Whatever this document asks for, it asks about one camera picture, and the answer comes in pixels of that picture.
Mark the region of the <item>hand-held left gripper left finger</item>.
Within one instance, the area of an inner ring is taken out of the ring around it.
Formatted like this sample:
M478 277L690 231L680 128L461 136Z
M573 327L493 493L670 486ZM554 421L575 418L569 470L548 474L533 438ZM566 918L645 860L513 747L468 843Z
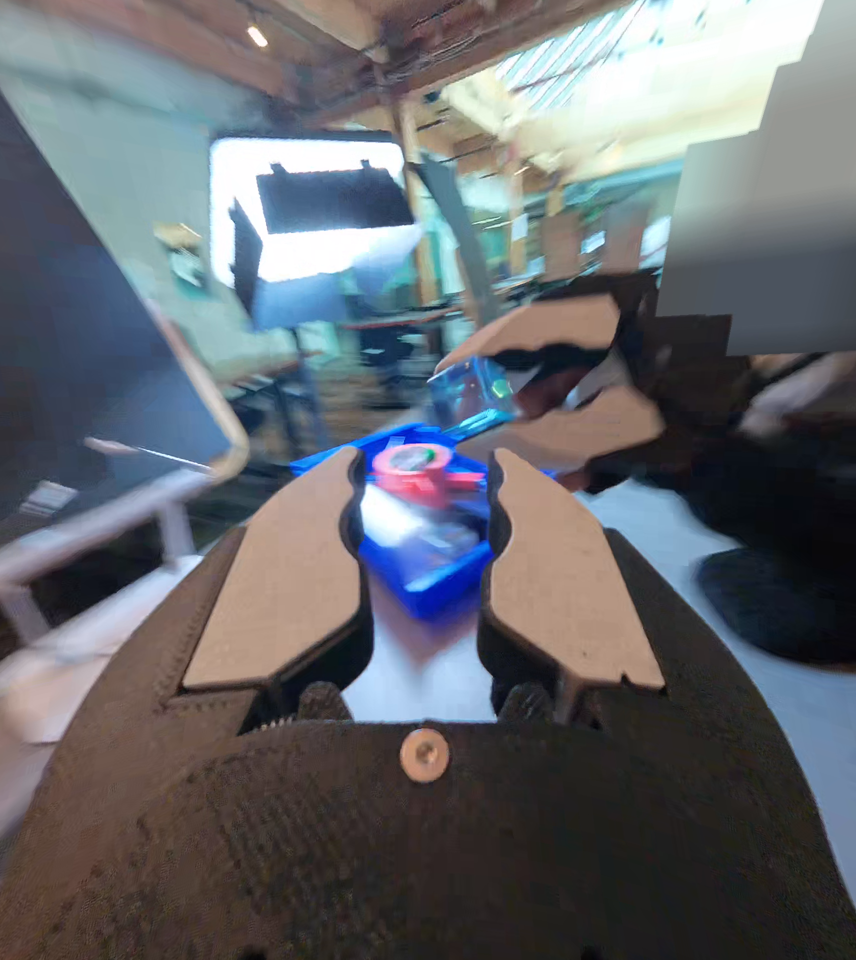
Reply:
M344 446L243 524L182 675L183 698L249 695L241 732L295 718L302 696L342 693L373 657L360 558L366 458Z

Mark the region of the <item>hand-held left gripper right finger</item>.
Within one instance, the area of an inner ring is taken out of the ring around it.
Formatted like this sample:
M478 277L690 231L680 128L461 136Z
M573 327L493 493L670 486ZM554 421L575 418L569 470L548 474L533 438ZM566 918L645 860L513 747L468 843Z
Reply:
M479 660L491 703L540 688L554 720L576 719L601 690L659 696L666 680L603 525L518 454L489 457L488 541Z

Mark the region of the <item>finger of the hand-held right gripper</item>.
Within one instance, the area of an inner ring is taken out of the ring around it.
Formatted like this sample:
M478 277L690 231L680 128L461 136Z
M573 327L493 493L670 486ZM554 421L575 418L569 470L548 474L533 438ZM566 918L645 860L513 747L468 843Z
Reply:
M503 449L543 474L579 474L597 458L650 444L664 432L658 406L630 386L602 389L574 410L506 427Z
M509 371L529 371L547 363L552 354L605 354L620 320L610 294L533 301L479 327L437 363L435 374L473 359L489 359Z

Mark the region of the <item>small clear plastic box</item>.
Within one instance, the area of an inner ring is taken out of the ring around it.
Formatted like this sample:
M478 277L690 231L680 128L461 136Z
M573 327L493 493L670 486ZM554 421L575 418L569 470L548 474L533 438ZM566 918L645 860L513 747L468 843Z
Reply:
M518 417L506 368L489 358L470 358L427 381L434 423L455 444L506 426Z

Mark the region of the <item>blue storage bin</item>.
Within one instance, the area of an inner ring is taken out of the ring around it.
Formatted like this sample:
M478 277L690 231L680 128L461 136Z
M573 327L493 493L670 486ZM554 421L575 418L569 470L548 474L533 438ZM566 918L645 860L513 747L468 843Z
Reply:
M346 445L362 452L365 483L375 485L374 456L386 448L410 443L437 444L452 450L446 498L429 506L401 499L427 518L427 529L394 549L380 548L364 536L360 556L407 613L432 619L467 594L477 594L483 570L493 558L488 540L488 470L482 462L458 453L455 442L441 429L421 422L398 424L350 439Z

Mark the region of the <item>red masking tape roll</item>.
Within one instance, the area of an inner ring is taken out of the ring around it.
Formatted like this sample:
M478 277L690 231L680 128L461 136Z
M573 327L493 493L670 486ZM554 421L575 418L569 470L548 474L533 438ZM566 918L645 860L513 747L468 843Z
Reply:
M376 454L371 463L374 483L387 494L423 505L447 496L447 469L452 450L427 442L399 443Z

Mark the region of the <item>person's right forearm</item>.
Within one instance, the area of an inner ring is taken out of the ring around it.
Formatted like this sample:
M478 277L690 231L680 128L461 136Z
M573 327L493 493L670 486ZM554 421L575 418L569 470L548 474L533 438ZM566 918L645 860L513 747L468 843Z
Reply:
M708 528L755 547L856 557L856 420L789 422L770 438L671 426L587 464L600 493L634 479L680 496Z

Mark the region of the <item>black board book stand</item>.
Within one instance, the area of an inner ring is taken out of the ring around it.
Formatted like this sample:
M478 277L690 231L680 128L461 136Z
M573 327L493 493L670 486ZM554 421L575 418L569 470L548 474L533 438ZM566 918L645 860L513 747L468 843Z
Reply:
M0 661L196 553L244 432L0 89Z
M465 285L465 302L476 327L482 328L500 315L500 305L484 250L449 165L432 159L407 163L418 176L454 235Z

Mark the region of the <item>white cylinder roll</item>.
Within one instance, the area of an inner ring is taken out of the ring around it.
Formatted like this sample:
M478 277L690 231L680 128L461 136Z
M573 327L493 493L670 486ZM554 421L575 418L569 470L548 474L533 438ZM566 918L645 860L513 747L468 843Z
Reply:
M395 549L427 529L427 517L412 505L374 484L368 484L361 501L365 537L383 549Z

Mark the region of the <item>black light stand pole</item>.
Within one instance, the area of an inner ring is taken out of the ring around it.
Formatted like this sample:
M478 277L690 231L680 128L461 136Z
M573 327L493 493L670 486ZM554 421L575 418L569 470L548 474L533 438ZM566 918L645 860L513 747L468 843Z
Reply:
M326 449L328 447L328 431L318 383L311 364L313 354L305 346L302 330L299 327L292 327L290 329L290 335L296 354L297 374L301 384L301 393L310 415L314 431L314 440L319 449Z

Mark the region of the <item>studio softbox light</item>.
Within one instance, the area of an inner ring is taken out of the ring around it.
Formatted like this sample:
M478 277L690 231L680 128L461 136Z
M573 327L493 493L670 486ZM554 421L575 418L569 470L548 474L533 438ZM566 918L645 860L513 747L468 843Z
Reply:
M386 131L225 134L209 161L208 266L256 331L342 323L369 306L419 246Z

